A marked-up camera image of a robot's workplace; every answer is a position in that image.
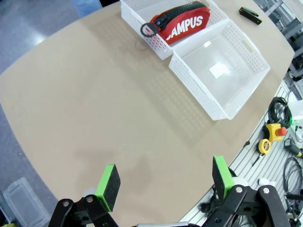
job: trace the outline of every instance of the beige table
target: beige table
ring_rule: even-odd
[[[0,102],[29,160],[58,199],[79,199],[106,164],[121,188],[121,226],[178,221],[212,185],[212,156],[230,163],[265,112],[294,54],[252,1],[217,1],[271,71],[232,120],[212,121],[121,19],[120,4],[81,19],[0,76]],[[256,26],[238,9],[250,8]]]

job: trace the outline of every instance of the white plastic container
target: white plastic container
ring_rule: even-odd
[[[270,70],[231,20],[176,45],[169,67],[213,120],[231,120]]]
[[[50,215],[25,178],[12,183],[3,193],[22,227],[43,227]]]
[[[141,25],[150,22],[158,14],[171,8],[181,6],[194,0],[120,0],[122,18],[138,33],[146,43],[163,60],[172,55],[172,50],[178,42],[168,45],[158,34],[154,37],[144,37],[140,28]],[[204,30],[211,28],[218,22],[228,19],[222,10],[211,0],[199,0],[210,9],[210,17]]]

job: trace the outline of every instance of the red pouch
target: red pouch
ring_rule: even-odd
[[[168,44],[172,44],[204,29],[209,17],[209,8],[194,1],[156,15],[150,23],[142,25],[141,33],[145,37],[153,37],[158,33]]]

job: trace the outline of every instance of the white plastic basket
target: white plastic basket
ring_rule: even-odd
[[[194,0],[120,0],[122,18],[138,33],[147,44],[163,60],[172,55],[172,50],[177,43],[168,45],[158,34],[154,37],[144,37],[140,28],[141,25],[166,10],[173,7],[190,3]],[[210,17],[204,30],[211,28],[218,22],[228,19],[228,17],[211,0],[199,0],[210,9]]]
[[[176,45],[169,67],[213,120],[231,120],[270,70],[231,20]]]

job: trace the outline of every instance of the floor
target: floor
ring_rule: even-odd
[[[0,2],[0,76],[10,65],[61,28],[77,20],[71,0]],[[50,214],[57,199],[30,164],[0,105],[0,191],[25,177]]]

